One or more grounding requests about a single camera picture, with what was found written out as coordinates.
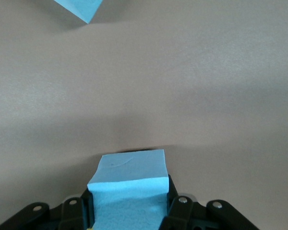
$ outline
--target table surface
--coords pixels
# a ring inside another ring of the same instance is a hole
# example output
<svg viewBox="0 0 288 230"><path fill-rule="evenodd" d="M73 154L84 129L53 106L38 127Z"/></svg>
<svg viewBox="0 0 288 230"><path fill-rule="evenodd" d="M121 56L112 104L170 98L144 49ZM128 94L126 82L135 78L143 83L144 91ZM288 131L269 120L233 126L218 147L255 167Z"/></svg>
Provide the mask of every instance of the table surface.
<svg viewBox="0 0 288 230"><path fill-rule="evenodd" d="M288 230L288 0L0 0L0 223L163 148L180 192Z"/></svg>

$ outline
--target light blue foam block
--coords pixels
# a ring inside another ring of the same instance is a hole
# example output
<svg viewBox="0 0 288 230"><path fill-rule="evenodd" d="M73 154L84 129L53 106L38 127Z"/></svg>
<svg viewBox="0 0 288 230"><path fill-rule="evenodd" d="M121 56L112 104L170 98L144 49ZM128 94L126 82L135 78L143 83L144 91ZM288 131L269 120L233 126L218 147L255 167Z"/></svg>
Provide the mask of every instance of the light blue foam block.
<svg viewBox="0 0 288 230"><path fill-rule="evenodd" d="M90 23L102 0L55 0L77 17Z"/></svg>
<svg viewBox="0 0 288 230"><path fill-rule="evenodd" d="M87 187L94 197L94 230L158 230L167 214L164 151L104 155Z"/></svg>

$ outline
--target blue sponge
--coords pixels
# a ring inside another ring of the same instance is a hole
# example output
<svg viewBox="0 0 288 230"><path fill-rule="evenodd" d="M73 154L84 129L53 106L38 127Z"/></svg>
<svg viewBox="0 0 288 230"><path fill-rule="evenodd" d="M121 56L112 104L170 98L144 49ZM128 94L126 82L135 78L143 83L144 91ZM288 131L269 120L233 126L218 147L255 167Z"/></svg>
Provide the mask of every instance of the blue sponge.
<svg viewBox="0 0 288 230"><path fill-rule="evenodd" d="M167 214L164 151L105 155L87 187L94 196L94 230L157 230Z"/></svg>

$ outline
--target metal screw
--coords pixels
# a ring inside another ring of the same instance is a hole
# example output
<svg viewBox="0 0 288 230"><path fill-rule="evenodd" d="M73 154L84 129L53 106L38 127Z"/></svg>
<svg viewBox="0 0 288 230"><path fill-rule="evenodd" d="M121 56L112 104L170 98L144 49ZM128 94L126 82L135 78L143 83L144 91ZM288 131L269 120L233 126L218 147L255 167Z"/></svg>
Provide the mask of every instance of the metal screw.
<svg viewBox="0 0 288 230"><path fill-rule="evenodd" d="M75 205L75 204L77 204L77 201L76 201L76 200L71 200L71 201L69 202L69 204L70 204L70 205Z"/></svg>
<svg viewBox="0 0 288 230"><path fill-rule="evenodd" d="M212 205L216 208L222 208L223 207L222 204L220 202L217 202L217 201L213 202Z"/></svg>
<svg viewBox="0 0 288 230"><path fill-rule="evenodd" d="M36 206L36 207L34 207L33 208L33 211L39 211L39 210L41 210L42 209L42 207L41 207L41 205L39 205L39 206Z"/></svg>
<svg viewBox="0 0 288 230"><path fill-rule="evenodd" d="M179 202L184 203L184 204L188 202L187 198L185 198L183 196L180 197L178 200L179 200Z"/></svg>

